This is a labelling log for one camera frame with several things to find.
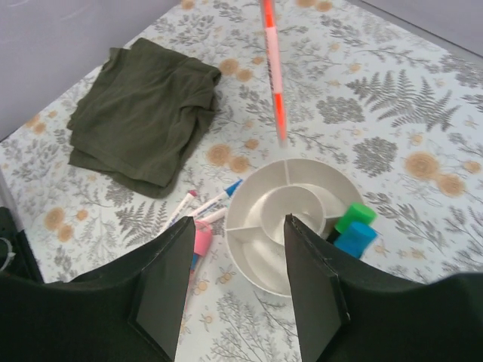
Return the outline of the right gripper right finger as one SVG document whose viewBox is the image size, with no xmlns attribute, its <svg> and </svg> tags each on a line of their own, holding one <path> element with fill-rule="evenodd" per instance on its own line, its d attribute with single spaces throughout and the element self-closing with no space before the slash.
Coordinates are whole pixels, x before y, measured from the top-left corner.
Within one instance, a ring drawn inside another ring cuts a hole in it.
<svg viewBox="0 0 483 362">
<path fill-rule="evenodd" d="M 304 361 L 480 361 L 482 276 L 396 277 L 320 238 L 295 216 L 285 255 Z"/>
</svg>

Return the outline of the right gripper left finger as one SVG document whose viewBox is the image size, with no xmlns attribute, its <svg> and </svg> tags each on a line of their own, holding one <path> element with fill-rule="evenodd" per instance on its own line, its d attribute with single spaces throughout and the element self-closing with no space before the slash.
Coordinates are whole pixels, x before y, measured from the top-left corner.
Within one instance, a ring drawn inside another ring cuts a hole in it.
<svg viewBox="0 0 483 362">
<path fill-rule="evenodd" d="M 1 274 L 3 361 L 172 361 L 186 301 L 195 223 L 70 282 Z"/>
</svg>

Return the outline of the blue black highlighter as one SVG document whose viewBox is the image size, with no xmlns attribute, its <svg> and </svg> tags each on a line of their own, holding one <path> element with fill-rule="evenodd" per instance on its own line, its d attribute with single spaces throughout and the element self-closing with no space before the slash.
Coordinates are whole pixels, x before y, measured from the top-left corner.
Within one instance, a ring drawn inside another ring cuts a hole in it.
<svg viewBox="0 0 483 362">
<path fill-rule="evenodd" d="M 351 222 L 344 233 L 334 242 L 334 246 L 360 259 L 367 247 L 378 236 L 378 233 L 363 222 Z"/>
</svg>

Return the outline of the pink capped marker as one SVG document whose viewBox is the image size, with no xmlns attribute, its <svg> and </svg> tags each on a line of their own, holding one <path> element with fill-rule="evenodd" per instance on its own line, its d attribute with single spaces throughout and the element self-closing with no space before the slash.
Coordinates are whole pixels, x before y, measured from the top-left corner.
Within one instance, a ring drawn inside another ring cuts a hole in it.
<svg viewBox="0 0 483 362">
<path fill-rule="evenodd" d="M 161 233 L 163 233 L 166 229 L 172 226 L 180 217 L 183 216 L 183 214 L 188 210 L 191 203 L 195 200 L 196 196 L 196 190 L 188 191 L 183 200 L 175 208 L 174 212 L 169 216 L 167 222 L 162 227 Z"/>
</svg>

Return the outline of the white round organizer container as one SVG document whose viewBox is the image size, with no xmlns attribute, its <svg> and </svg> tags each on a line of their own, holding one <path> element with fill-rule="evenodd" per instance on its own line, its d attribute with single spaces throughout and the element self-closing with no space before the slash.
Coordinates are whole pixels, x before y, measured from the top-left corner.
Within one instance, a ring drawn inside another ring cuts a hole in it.
<svg viewBox="0 0 483 362">
<path fill-rule="evenodd" d="M 274 161 L 232 194 L 225 217 L 227 249 L 254 286 L 288 298 L 285 217 L 293 215 L 317 235 L 327 235 L 351 204 L 362 201 L 352 180 L 328 164 L 306 158 Z"/>
</svg>

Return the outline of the blue capped marker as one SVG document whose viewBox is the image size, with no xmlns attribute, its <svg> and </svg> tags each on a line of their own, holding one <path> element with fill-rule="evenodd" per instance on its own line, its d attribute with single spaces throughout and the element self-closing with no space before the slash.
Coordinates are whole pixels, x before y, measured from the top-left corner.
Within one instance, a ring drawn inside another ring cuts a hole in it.
<svg viewBox="0 0 483 362">
<path fill-rule="evenodd" d="M 242 179 L 239 179 L 235 183 L 233 183 L 228 188 L 224 189 L 218 196 L 212 198 L 211 200 L 207 201 L 194 211 L 192 211 L 189 216 L 193 218 L 198 218 L 200 216 L 204 216 L 209 210 L 212 210 L 218 204 L 225 202 L 226 200 L 230 199 L 235 192 L 235 190 L 239 187 L 239 185 L 243 182 Z"/>
</svg>

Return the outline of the orange pink pen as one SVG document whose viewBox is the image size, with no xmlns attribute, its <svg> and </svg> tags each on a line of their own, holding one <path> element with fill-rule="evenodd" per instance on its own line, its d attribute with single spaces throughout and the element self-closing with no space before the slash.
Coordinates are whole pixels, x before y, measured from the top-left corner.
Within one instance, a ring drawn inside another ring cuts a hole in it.
<svg viewBox="0 0 483 362">
<path fill-rule="evenodd" d="M 285 147 L 288 139 L 287 121 L 283 97 L 283 81 L 274 1 L 260 1 L 260 9 L 266 39 L 267 65 L 269 70 L 270 87 L 272 91 L 275 127 L 278 142 L 281 147 Z"/>
</svg>

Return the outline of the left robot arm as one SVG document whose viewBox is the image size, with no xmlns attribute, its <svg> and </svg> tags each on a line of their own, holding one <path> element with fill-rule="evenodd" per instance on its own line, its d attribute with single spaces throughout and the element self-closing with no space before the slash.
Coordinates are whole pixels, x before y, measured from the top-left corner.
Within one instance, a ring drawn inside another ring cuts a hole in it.
<svg viewBox="0 0 483 362">
<path fill-rule="evenodd" d="M 1 271 L 43 283 L 25 231 L 19 231 L 8 208 L 1 206 Z"/>
</svg>

